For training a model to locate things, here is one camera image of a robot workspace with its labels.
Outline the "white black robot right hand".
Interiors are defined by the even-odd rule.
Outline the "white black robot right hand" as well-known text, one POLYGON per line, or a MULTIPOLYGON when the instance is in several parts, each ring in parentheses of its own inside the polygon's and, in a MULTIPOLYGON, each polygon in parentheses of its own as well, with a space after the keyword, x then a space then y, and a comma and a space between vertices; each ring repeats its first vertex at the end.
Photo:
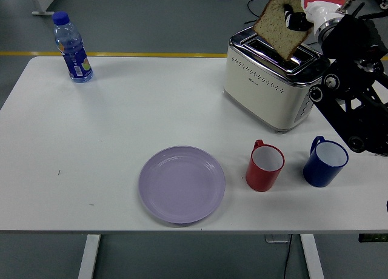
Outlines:
POLYGON ((297 12, 290 4, 284 8, 286 27, 294 31, 313 29, 315 34, 337 24, 344 15, 339 9, 345 0, 300 0, 302 12, 297 12))

